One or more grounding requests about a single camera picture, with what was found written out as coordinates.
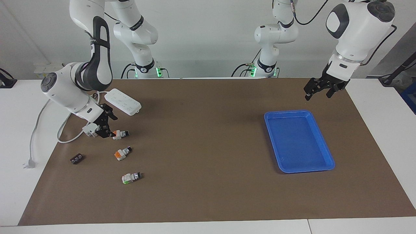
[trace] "green light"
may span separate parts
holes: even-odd
[[[255,67],[254,69],[251,70],[250,76],[255,77],[256,76],[256,71],[257,71],[257,67]]]
[[[162,71],[160,70],[160,68],[156,67],[156,72],[157,72],[157,77],[162,76]]]

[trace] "blue tray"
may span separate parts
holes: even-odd
[[[334,159],[307,110],[267,112],[264,115],[277,164],[285,173],[332,170]]]

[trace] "brown table surface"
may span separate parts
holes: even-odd
[[[131,136],[58,143],[19,225],[416,216],[346,91],[304,99],[306,79],[115,80],[143,105],[118,109]],[[263,115],[309,110],[334,170],[285,174]],[[85,121],[71,117],[61,139]],[[114,152],[133,152],[117,161]],[[86,159],[72,165],[82,153]],[[121,176],[141,171],[124,185]]]

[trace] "white power strip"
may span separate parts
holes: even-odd
[[[132,116],[139,112],[141,104],[118,89],[112,89],[104,95],[105,100]]]

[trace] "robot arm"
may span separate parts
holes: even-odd
[[[90,36],[91,59],[73,62],[57,72],[49,73],[41,83],[43,93],[71,113],[94,124],[101,137],[114,136],[108,118],[117,119],[112,108],[98,105],[86,91],[106,89],[112,81],[109,28],[104,16],[105,0],[71,0],[72,20]]]
[[[255,64],[256,77],[272,77],[279,55],[275,44],[294,42],[299,34],[297,25],[294,24],[290,0],[276,0],[273,15],[278,20],[277,24],[259,26],[254,33],[255,40],[261,46],[260,58]]]
[[[157,42],[158,32],[140,14],[134,0],[111,3],[120,22],[114,26],[114,35],[131,51],[139,78],[162,77],[158,63],[150,48]]]
[[[306,100],[329,89],[330,98],[343,90],[352,74],[376,47],[391,27],[394,6],[386,1],[347,2],[337,5],[327,18],[327,30],[338,44],[322,76],[312,78],[304,87]]]

